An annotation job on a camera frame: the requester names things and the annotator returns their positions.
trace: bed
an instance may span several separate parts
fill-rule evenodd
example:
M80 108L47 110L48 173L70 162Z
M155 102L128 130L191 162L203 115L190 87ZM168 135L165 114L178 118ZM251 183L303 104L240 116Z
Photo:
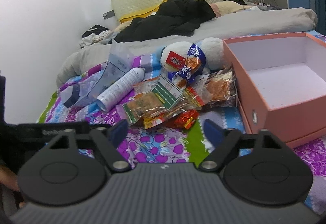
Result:
M162 0L112 0L117 17L160 3ZM222 0L206 0L209 3ZM250 34L302 32L315 28L317 16L310 9L296 8L275 11L245 11L228 14L202 23L192 36L168 36L142 42L121 43L134 55L152 53L157 47L177 41L197 43L207 37L222 39ZM119 121L115 108L102 112L95 103L86 107L67 109L59 93L82 80L99 78L111 45L92 45L71 55L63 64L57 78L59 87L40 116L39 122L74 122L87 120L91 124L111 124ZM131 91L121 102L133 100ZM240 113L236 107L218 107L202 112L194 126L184 132L165 127L144 130L131 128L127 138L119 146L122 156L134 167L137 162L194 162L199 164L214 148L203 132L203 121L211 119L224 128L244 131ZM318 139L294 150L314 172L314 185L306 205L321 214L326 209L326 139Z

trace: hand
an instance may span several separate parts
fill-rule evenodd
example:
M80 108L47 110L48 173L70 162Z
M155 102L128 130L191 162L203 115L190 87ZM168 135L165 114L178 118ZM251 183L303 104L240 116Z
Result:
M13 191L19 192L17 175L4 165L0 165L0 184L5 185Z

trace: white cloth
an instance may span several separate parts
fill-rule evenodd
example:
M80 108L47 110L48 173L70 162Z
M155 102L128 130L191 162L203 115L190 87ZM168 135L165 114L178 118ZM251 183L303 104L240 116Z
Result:
M82 38L81 41L79 42L79 45L81 48L84 48L86 46L90 46L93 43L97 43L101 41L102 39L105 39L108 35L110 35L111 30L105 30L102 31L99 35L95 35L95 33L92 33L88 35L86 38Z
M142 42L126 42L123 45L138 56L154 52L160 46L167 46L178 41L197 43L209 37L227 39L250 34L302 32L314 29L316 24L316 13L302 7L262 12L238 12L202 23L190 37L168 36ZM70 78L81 75L106 61L109 52L110 45L94 44L70 55L59 70L57 86L63 85Z

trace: stuffed toy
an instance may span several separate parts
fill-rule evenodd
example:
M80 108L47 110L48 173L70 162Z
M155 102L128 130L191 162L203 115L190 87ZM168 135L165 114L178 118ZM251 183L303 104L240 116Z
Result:
M166 63L170 51L187 58L187 53L193 43L187 41L176 42L166 46L161 55L160 63L168 72L175 72L176 69ZM223 41L219 38L205 38L196 43L196 45L204 52L206 56L206 65L202 74L209 74L211 71L220 70L223 68Z

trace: open storage box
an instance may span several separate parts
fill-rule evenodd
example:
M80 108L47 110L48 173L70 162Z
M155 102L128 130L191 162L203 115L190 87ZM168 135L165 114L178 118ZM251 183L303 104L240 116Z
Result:
M326 43L307 33L224 40L247 133L268 129L294 148L326 134Z

